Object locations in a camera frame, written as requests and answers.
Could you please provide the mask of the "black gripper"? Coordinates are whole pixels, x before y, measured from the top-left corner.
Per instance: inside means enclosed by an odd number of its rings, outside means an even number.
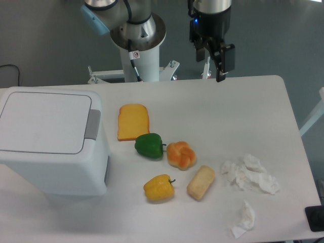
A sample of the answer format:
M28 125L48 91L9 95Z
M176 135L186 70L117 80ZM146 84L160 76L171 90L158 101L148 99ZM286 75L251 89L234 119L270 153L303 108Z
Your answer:
M226 79L235 69L235 45L225 45L229 30L232 1L189 1L189 40L194 44L196 62L205 60L205 48L216 66L216 82Z

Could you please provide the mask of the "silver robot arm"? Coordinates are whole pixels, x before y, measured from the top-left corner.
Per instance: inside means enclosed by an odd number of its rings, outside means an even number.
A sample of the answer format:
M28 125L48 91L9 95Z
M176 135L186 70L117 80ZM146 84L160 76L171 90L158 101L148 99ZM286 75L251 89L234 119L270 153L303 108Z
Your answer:
M208 78L209 62L216 66L216 81L225 80L235 68L235 46L226 44L231 1L188 1L189 40L196 61L206 61L202 77ZM87 24L99 35L109 33L119 48L125 82L174 80L179 63L159 64L159 47L166 26L151 10L150 1L85 1L80 8Z

